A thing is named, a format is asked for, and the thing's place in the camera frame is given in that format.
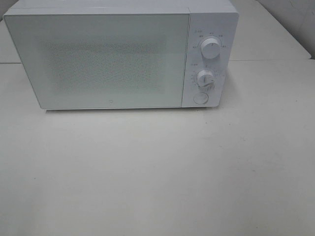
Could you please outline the round white door button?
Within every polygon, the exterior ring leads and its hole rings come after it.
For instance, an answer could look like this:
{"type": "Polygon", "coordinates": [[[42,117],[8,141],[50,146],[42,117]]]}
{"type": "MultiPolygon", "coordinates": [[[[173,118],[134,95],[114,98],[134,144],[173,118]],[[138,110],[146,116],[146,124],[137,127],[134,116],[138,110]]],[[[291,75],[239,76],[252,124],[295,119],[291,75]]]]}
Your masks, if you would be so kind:
{"type": "Polygon", "coordinates": [[[209,96],[207,93],[200,92],[193,97],[193,100],[196,104],[202,105],[208,102],[209,96]]]}

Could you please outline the white microwave door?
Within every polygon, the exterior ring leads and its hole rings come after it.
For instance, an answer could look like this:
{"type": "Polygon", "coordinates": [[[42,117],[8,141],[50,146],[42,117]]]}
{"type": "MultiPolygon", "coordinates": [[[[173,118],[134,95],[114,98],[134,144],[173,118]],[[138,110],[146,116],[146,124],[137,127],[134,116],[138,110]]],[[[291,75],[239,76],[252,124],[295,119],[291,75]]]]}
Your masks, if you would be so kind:
{"type": "Polygon", "coordinates": [[[181,105],[187,14],[4,19],[43,109],[181,105]]]}

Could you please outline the upper white power knob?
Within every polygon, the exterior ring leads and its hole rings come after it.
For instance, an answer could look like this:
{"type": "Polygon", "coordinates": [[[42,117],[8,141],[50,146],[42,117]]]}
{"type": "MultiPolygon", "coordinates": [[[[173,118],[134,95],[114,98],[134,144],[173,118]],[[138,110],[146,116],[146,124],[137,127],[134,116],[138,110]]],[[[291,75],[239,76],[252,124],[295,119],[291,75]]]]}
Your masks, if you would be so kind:
{"type": "Polygon", "coordinates": [[[221,41],[214,36],[205,38],[201,44],[201,53],[206,59],[214,59],[220,54],[221,41]]]}

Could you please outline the white microwave oven body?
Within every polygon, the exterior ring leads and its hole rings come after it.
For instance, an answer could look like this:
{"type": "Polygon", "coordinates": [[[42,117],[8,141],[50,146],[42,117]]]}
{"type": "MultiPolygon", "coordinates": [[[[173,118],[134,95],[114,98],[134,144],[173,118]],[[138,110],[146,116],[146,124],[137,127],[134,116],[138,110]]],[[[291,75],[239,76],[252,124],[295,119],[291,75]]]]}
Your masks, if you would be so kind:
{"type": "Polygon", "coordinates": [[[228,0],[20,0],[4,13],[3,20],[5,22],[5,16],[10,15],[156,14],[189,16],[182,102],[177,108],[218,106],[239,19],[239,13],[228,0]],[[211,36],[221,41],[220,54],[214,59],[206,59],[201,53],[200,44],[211,36]],[[202,70],[213,72],[215,81],[212,86],[198,86],[196,77],[202,70]],[[198,105],[194,102],[193,97],[200,92],[208,94],[206,104],[198,105]]]}

